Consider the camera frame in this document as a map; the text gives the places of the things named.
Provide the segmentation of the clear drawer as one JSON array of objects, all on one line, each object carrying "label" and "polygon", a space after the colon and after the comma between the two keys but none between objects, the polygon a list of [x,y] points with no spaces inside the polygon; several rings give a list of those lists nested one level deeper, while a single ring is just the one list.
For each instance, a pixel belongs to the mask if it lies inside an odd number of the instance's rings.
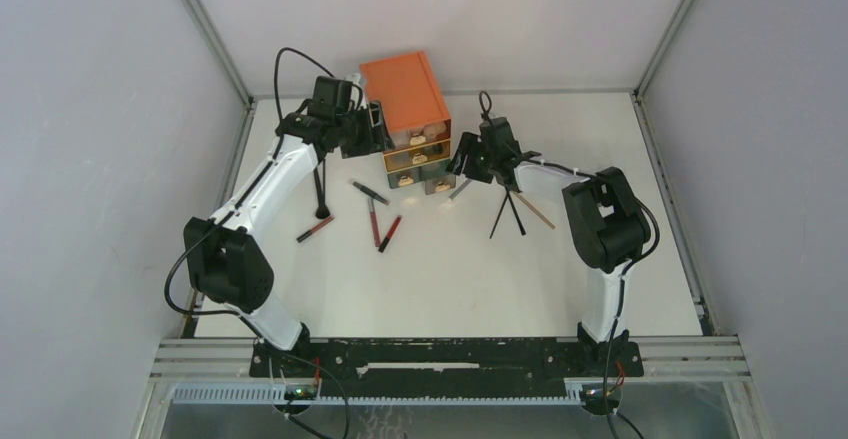
[{"label": "clear drawer", "polygon": [[441,160],[421,166],[421,179],[426,195],[441,193],[455,187],[456,176],[450,172],[448,164],[449,160]]},{"label": "clear drawer", "polygon": [[450,155],[450,150],[451,140],[445,139],[384,153],[385,170],[387,173],[394,173],[423,164],[438,162],[446,159]]},{"label": "clear drawer", "polygon": [[437,121],[417,128],[408,128],[390,132],[389,137],[393,146],[388,152],[414,148],[425,144],[431,144],[451,136],[451,121]]}]

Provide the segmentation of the clear top drawer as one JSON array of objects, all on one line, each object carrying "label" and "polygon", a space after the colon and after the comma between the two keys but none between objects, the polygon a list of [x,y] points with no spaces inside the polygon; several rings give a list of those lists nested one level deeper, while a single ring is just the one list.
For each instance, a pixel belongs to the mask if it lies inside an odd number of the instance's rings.
[{"label": "clear top drawer", "polygon": [[393,146],[388,152],[414,148],[425,144],[431,144],[451,136],[451,121],[437,121],[417,128],[408,128],[390,132],[389,137]]}]

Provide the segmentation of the orange three-drawer organizer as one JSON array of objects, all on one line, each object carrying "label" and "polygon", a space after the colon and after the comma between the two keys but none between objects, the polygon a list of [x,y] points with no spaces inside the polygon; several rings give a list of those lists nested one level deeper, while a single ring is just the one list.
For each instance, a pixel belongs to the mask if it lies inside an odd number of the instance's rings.
[{"label": "orange three-drawer organizer", "polygon": [[[366,96],[382,105],[388,133],[450,120],[452,136],[452,116],[424,51],[365,62],[360,65],[360,72],[365,79]],[[389,187],[422,184],[424,188],[421,166],[386,172]]]}]

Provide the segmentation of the red lipstick black cap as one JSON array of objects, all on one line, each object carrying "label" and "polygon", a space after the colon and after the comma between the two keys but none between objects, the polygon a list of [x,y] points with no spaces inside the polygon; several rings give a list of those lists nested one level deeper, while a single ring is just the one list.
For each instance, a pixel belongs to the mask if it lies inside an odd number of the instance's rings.
[{"label": "red lipstick black cap", "polygon": [[378,246],[378,251],[379,251],[380,253],[383,253],[383,252],[387,249],[387,247],[388,247],[388,245],[389,245],[389,243],[390,243],[391,239],[393,238],[394,234],[396,233],[396,231],[397,231],[397,229],[398,229],[398,226],[399,226],[399,224],[401,223],[402,219],[403,219],[403,216],[402,216],[402,215],[398,215],[398,216],[397,216],[397,217],[393,220],[393,222],[392,222],[392,224],[391,224],[391,226],[390,226],[390,228],[389,228],[388,232],[385,234],[385,236],[383,237],[383,239],[381,240],[381,242],[380,242],[380,244],[379,244],[379,246]]}]

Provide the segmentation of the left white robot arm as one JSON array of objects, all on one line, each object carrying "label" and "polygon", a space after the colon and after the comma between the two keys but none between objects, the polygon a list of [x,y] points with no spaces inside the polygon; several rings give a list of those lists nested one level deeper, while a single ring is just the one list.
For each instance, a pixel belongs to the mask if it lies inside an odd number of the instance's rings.
[{"label": "left white robot arm", "polygon": [[339,150],[349,158],[388,149],[382,106],[366,100],[362,83],[359,73],[317,77],[311,97],[278,116],[269,151],[242,187],[209,218],[192,218],[184,228],[191,286],[272,345],[274,363],[290,376],[310,368],[313,351],[300,341],[303,323],[277,296],[265,235],[328,154]]}]

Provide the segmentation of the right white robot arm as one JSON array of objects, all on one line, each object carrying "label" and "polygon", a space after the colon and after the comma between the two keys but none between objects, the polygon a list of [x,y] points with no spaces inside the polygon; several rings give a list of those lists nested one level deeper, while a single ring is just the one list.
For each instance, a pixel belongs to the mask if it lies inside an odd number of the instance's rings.
[{"label": "right white robot arm", "polygon": [[612,343],[626,334],[623,322],[631,271],[660,242],[658,221],[617,167],[584,172],[521,150],[504,117],[462,134],[448,164],[450,173],[510,193],[547,194],[562,199],[578,257],[588,269],[588,305],[578,325],[588,340],[578,361],[592,375],[605,374],[618,359]]}]

